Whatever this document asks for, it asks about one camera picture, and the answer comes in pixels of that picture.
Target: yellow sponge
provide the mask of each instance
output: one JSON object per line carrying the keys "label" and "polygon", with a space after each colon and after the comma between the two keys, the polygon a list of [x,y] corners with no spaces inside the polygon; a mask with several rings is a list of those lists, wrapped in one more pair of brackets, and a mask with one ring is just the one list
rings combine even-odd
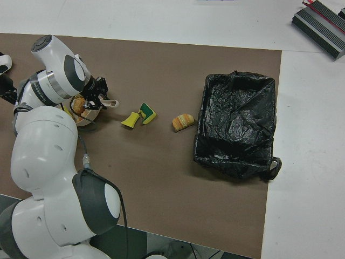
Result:
{"label": "yellow sponge", "polygon": [[139,113],[143,116],[144,120],[142,123],[145,125],[151,122],[157,116],[154,110],[152,110],[146,103],[141,105]]}
{"label": "yellow sponge", "polygon": [[139,119],[139,117],[139,114],[137,114],[136,112],[132,112],[126,120],[121,122],[121,124],[124,124],[130,128],[134,128],[134,125],[136,121]]}

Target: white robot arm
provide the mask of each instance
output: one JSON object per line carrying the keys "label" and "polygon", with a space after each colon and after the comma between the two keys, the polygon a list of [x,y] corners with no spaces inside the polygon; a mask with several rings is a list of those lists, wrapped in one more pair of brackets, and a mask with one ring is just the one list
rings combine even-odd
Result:
{"label": "white robot arm", "polygon": [[88,108],[99,108],[105,81],[55,36],[40,38],[31,52],[46,70],[32,75],[16,99],[11,176],[32,196],[0,215],[0,247],[11,258],[109,258],[87,241],[117,224],[119,190],[90,169],[77,173],[77,127],[54,107],[81,93]]}

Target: trash bag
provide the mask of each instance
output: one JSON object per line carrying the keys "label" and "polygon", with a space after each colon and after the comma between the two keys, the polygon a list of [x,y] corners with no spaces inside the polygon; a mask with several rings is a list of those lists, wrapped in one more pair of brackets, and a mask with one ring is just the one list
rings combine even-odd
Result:
{"label": "trash bag", "polygon": [[238,179],[273,180],[281,168],[273,157],[275,82],[237,72],[210,74],[198,116],[194,161]]}

